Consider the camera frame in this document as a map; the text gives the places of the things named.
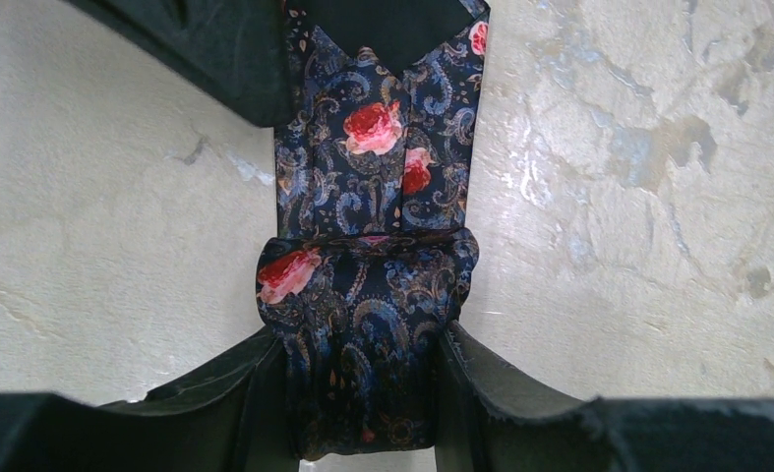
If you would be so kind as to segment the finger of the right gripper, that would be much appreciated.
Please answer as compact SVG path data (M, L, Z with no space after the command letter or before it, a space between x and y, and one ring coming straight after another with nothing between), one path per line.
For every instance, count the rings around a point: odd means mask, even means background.
M281 4L269 0L71 0L260 128L293 114Z

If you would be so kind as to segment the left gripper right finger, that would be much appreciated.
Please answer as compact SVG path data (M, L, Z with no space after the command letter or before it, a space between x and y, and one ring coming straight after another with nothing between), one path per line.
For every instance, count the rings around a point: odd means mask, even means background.
M774 471L774 399L579 400L458 323L436 353L441 471Z

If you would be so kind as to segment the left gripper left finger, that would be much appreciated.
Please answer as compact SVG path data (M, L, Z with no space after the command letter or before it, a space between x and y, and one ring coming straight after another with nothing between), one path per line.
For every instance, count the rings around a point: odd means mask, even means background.
M296 471L285 354L267 327L149 391L89 406L0 393L0 471Z

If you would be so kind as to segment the dark floral patterned tie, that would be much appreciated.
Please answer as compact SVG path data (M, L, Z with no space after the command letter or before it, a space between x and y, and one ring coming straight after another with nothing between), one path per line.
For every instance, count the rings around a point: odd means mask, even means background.
M465 225L490 8L287 1L295 112L273 131L259 315L299 457L431 447L434 351L470 291Z

